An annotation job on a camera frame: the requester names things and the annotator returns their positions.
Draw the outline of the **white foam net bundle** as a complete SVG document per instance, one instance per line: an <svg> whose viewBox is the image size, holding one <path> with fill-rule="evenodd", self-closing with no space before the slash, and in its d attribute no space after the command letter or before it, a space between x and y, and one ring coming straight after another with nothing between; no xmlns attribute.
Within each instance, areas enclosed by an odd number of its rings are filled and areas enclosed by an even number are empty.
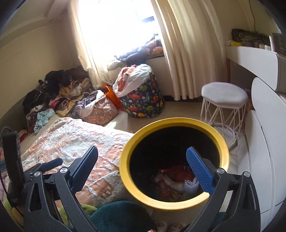
<svg viewBox="0 0 286 232"><path fill-rule="evenodd" d="M194 194L199 189L199 182L196 177L193 178L193 180L185 180L184 181L184 191L188 194Z"/></svg>

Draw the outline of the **red plastic bag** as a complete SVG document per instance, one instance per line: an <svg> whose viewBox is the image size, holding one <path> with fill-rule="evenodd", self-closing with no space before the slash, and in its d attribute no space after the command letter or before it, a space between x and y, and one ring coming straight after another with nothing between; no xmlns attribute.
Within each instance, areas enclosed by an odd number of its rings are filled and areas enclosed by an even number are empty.
<svg viewBox="0 0 286 232"><path fill-rule="evenodd" d="M166 174L169 178L174 181L192 181L195 178L195 175L189 166L176 165L172 166L169 169L161 169L160 173Z"/></svg>

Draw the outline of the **yellow rimmed black trash bin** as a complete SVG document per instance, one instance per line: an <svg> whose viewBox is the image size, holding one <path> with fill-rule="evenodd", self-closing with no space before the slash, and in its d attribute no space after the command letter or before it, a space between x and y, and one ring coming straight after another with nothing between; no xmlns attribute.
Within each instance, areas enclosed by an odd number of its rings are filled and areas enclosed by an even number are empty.
<svg viewBox="0 0 286 232"><path fill-rule="evenodd" d="M177 211L205 203L209 194L202 190L192 198L170 202L160 200L155 187L154 178L159 170L187 164L189 147L194 147L216 168L229 169L229 149L216 129L192 118L162 119L138 130L124 146L119 172L127 191L144 205L159 210Z"/></svg>

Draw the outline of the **peach white patterned bedspread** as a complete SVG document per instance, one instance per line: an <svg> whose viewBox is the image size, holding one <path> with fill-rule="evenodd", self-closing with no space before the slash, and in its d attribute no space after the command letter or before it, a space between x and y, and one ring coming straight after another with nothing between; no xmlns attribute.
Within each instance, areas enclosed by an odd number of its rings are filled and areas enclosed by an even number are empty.
<svg viewBox="0 0 286 232"><path fill-rule="evenodd" d="M22 155L26 171L37 163L56 158L68 167L94 145L98 159L83 189L76 193L80 203L100 207L126 197L127 190L119 173L119 160L125 144L133 136L123 130L63 117L56 120Z"/></svg>

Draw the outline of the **light blue garment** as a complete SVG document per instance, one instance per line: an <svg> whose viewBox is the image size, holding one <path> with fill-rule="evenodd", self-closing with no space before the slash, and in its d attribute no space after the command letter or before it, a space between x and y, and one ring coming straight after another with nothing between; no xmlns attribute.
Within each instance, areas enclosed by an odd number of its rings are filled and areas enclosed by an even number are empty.
<svg viewBox="0 0 286 232"><path fill-rule="evenodd" d="M34 133L38 133L42 128L48 123L49 119L55 115L55 111L53 109L47 109L41 111L37 114L37 119L35 126L33 128Z"/></svg>

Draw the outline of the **teal trousers knee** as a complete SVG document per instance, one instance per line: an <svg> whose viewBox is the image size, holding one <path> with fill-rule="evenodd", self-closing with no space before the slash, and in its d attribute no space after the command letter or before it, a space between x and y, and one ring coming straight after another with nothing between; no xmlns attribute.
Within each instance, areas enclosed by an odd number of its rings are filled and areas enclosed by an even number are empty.
<svg viewBox="0 0 286 232"><path fill-rule="evenodd" d="M89 217L99 231L156 231L157 225L147 210L131 201L115 201L98 208Z"/></svg>

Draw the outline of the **white curved dresser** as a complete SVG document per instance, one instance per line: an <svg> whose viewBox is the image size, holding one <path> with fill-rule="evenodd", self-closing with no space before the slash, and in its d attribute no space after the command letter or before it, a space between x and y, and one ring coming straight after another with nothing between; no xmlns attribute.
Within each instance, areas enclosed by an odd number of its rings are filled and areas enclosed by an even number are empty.
<svg viewBox="0 0 286 232"><path fill-rule="evenodd" d="M261 231L285 231L285 56L245 46L226 47L226 56L255 75L238 173L255 183Z"/></svg>

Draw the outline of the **pile of clothes on bed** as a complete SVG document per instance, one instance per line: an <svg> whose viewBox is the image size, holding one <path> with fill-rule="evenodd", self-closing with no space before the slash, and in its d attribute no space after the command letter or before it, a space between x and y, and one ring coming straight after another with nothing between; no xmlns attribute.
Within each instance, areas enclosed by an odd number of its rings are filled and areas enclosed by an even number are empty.
<svg viewBox="0 0 286 232"><path fill-rule="evenodd" d="M74 107L95 90L82 66L52 70L38 82L38 87L29 92L22 102L29 133L34 132L39 112L53 109L59 117L70 116Z"/></svg>

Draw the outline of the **floral fabric bag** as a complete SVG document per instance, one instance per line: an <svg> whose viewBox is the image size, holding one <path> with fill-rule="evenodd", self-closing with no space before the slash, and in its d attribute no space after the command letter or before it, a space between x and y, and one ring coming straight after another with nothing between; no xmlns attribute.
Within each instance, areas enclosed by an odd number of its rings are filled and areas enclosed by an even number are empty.
<svg viewBox="0 0 286 232"><path fill-rule="evenodd" d="M91 124L104 126L119 114L114 103L108 98L100 99L92 108L90 115L82 120Z"/></svg>

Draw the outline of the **orange bag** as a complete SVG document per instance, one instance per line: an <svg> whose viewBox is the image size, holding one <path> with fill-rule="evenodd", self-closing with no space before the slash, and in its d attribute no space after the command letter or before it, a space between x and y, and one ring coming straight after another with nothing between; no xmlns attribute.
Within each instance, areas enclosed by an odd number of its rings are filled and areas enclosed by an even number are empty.
<svg viewBox="0 0 286 232"><path fill-rule="evenodd" d="M113 88L110 85L103 85L100 90L113 102L117 109L121 109L122 105L119 98L115 95Z"/></svg>

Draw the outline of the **cream curtain left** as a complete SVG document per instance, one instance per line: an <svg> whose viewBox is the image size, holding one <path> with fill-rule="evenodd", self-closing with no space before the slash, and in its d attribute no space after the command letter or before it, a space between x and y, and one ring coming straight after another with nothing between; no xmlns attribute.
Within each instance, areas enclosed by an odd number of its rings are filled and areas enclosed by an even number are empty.
<svg viewBox="0 0 286 232"><path fill-rule="evenodd" d="M107 45L101 38L102 28L98 23L93 24L94 17L85 1L70 1L68 17L75 41L77 56L83 69L88 72L92 85L112 85L114 80L107 70L105 49Z"/></svg>

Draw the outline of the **cream curtain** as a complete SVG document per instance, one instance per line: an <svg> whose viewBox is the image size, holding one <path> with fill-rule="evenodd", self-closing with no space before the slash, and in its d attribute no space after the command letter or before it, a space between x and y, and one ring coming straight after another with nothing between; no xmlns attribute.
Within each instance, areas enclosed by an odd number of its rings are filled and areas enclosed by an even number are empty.
<svg viewBox="0 0 286 232"><path fill-rule="evenodd" d="M92 85L112 85L114 80L107 70L105 49L107 45L101 38L102 28L98 23L93 24L94 17L85 1L70 1L68 17L75 41L77 56L83 69L88 72Z"/></svg>
<svg viewBox="0 0 286 232"><path fill-rule="evenodd" d="M227 81L225 43L211 1L152 1L175 100Z"/></svg>

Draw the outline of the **dinosaur print laundry basket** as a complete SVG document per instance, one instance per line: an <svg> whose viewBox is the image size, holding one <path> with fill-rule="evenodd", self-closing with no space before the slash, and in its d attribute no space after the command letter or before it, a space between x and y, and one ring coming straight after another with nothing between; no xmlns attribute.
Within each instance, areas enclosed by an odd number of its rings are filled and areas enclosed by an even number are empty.
<svg viewBox="0 0 286 232"><path fill-rule="evenodd" d="M142 85L119 100L122 109L131 117L157 117L165 104L155 73L151 71Z"/></svg>

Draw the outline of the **white plastic bag of clothes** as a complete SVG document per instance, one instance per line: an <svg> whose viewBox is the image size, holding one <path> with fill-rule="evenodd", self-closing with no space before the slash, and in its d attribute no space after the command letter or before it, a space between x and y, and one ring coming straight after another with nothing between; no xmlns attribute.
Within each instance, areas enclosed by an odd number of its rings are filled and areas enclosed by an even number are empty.
<svg viewBox="0 0 286 232"><path fill-rule="evenodd" d="M151 72L152 68L147 64L122 68L112 86L115 95L121 98L139 88L149 79Z"/></svg>

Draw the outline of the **cream curtain right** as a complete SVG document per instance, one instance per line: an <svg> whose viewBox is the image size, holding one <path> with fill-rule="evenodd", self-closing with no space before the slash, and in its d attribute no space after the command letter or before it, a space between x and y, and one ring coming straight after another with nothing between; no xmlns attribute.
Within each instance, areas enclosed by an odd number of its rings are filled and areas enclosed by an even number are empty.
<svg viewBox="0 0 286 232"><path fill-rule="evenodd" d="M152 1L175 100L227 81L225 43L211 1Z"/></svg>

